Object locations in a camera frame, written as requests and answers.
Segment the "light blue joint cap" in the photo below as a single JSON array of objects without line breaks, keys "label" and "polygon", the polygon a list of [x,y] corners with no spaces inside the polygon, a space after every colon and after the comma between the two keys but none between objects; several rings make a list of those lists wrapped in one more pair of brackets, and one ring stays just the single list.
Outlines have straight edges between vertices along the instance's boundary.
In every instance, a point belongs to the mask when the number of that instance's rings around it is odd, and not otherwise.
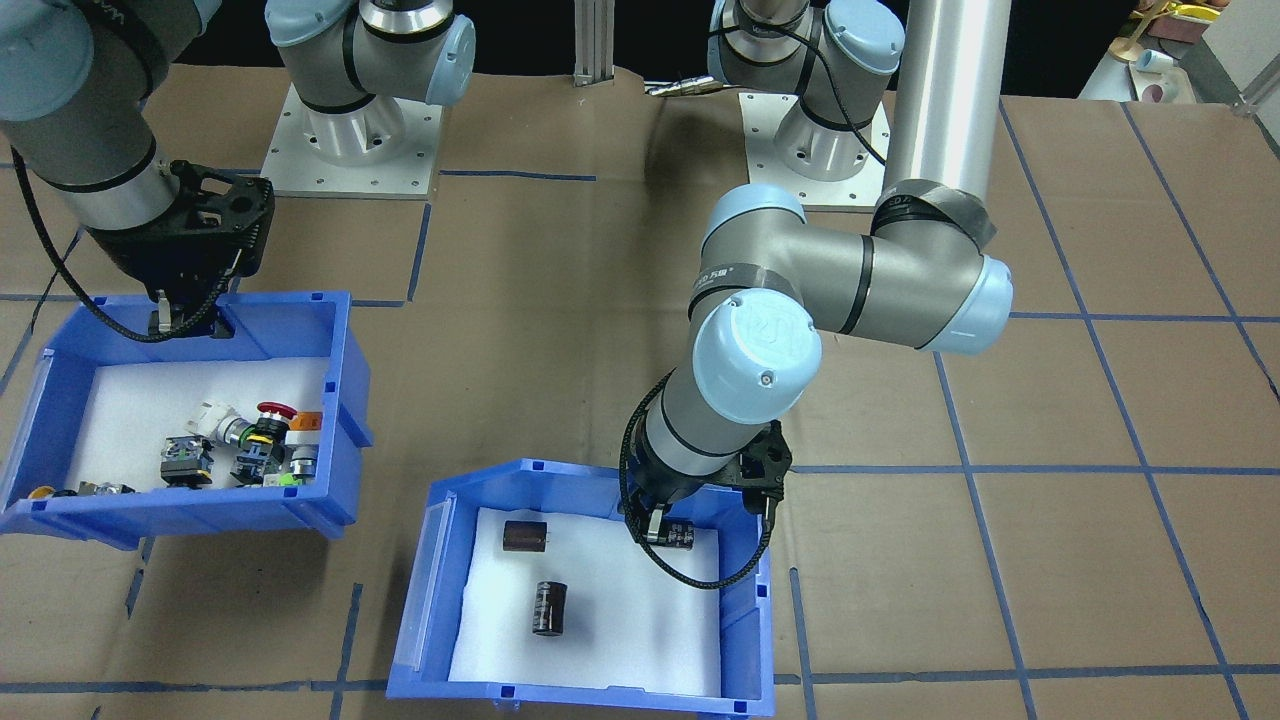
[{"label": "light blue joint cap", "polygon": [[977,355],[991,347],[1014,307],[1014,278],[1009,265],[983,256],[978,282],[937,337],[920,350]]},{"label": "light blue joint cap", "polygon": [[790,210],[800,218],[801,223],[808,222],[804,217],[804,205],[781,187],[763,182],[740,184],[726,192],[716,202],[716,208],[712,209],[710,220],[707,223],[707,234],[703,236],[703,247],[707,247],[707,238],[724,223],[751,210],[763,210],[765,208]]},{"label": "light blue joint cap", "polygon": [[466,15],[454,15],[444,36],[444,47],[426,86],[428,105],[453,105],[471,85],[471,65],[476,60],[476,26]]},{"label": "light blue joint cap", "polygon": [[795,300],[755,287],[712,310],[694,340],[694,382],[712,410],[742,425],[782,416],[822,364],[822,338]]},{"label": "light blue joint cap", "polygon": [[[724,0],[716,0],[716,6],[712,9],[712,32],[721,28],[721,17],[723,13]],[[719,59],[719,41],[721,36],[718,35],[707,38],[707,74],[728,85],[728,81],[724,79],[724,63]]]},{"label": "light blue joint cap", "polygon": [[823,17],[827,32],[852,61],[882,76],[897,70],[906,32],[892,10],[876,0],[831,0]]},{"label": "light blue joint cap", "polygon": [[340,22],[356,0],[268,0],[266,29],[271,44],[289,47],[306,42]]},{"label": "light blue joint cap", "polygon": [[209,20],[214,17],[214,13],[223,6],[223,0],[192,0],[196,4],[196,12],[200,13],[200,35],[205,35],[209,29]]},{"label": "light blue joint cap", "polygon": [[0,12],[0,119],[23,122],[61,108],[93,64],[93,31],[70,4],[13,0]]}]

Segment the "metal pole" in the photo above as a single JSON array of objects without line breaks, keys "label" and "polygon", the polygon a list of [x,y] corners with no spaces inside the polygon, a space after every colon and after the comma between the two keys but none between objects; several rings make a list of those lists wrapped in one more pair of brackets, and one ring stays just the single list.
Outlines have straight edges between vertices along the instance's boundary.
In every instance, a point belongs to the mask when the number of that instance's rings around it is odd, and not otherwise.
[{"label": "metal pole", "polygon": [[1242,118],[1256,115],[1258,105],[1266,102],[1277,87],[1280,87],[1280,55],[1272,58],[1267,67],[1258,73],[1258,77],[1240,91],[1240,101],[1231,106],[1231,111]]},{"label": "metal pole", "polygon": [[929,179],[986,199],[1010,0],[916,0],[884,187]]},{"label": "metal pole", "polygon": [[614,0],[575,0],[576,86],[613,79],[613,4]]}]

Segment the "blue plastic bin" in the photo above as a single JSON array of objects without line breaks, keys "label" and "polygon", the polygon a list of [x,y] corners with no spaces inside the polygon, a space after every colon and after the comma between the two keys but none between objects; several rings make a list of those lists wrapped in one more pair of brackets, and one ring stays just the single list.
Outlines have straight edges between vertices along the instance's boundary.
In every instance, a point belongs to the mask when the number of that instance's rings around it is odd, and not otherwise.
[{"label": "blue plastic bin", "polygon": [[[768,553],[753,577],[719,591],[719,697],[660,694],[643,688],[449,682],[477,511],[481,507],[527,509],[621,523],[617,503],[616,469],[544,460],[517,460],[433,484],[387,696],[483,698],[508,707],[518,707],[521,702],[558,702],[672,710],[696,712],[704,719],[773,715],[773,614]],[[692,520],[699,528],[719,532],[722,577],[740,568],[759,542],[759,519],[748,515],[742,510],[741,496],[730,489],[704,487],[678,502],[672,514]],[[626,530],[620,527],[618,532]]]},{"label": "blue plastic bin", "polygon": [[[143,296],[99,299],[128,327],[146,327],[155,307]],[[36,363],[31,396],[0,475],[0,533],[96,539],[120,550],[143,537],[312,528],[342,537],[356,521],[369,364],[349,329],[351,295],[228,295],[219,301],[236,331],[229,340],[182,338],[155,345],[125,340],[77,307]],[[131,495],[28,500],[60,487],[70,469],[93,374],[106,365],[209,360],[328,357],[316,477],[298,487],[156,489]]]}]

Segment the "orange component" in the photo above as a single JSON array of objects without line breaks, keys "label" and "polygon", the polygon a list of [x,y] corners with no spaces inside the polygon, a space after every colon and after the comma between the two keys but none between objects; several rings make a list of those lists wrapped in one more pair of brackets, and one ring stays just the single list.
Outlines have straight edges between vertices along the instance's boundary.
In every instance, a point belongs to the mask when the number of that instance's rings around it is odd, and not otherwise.
[{"label": "orange component", "polygon": [[320,420],[324,419],[323,413],[298,413],[289,420],[291,430],[319,430]]}]

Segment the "table surface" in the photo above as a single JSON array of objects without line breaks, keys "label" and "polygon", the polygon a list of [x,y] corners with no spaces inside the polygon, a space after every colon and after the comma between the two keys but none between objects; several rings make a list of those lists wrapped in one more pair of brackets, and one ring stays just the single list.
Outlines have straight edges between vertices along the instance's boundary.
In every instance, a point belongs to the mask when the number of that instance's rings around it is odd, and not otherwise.
[{"label": "table surface", "polygon": [[[170,156],[255,172],[287,86],[175,67],[146,114]],[[1006,97],[1000,120],[1002,340],[940,357],[824,336],[783,420],[778,716],[1280,717],[1280,163],[1220,105]],[[358,299],[376,434],[358,521],[136,552],[0,537],[0,717],[495,716],[383,697],[428,487],[516,457],[614,462],[746,168],[733,94],[657,100],[627,73],[476,77],[445,123],[429,204],[280,199],[241,283]],[[90,241],[70,266],[95,295],[138,292]],[[12,177],[0,268],[9,438],[72,309],[58,283],[27,332],[50,269]]]}]

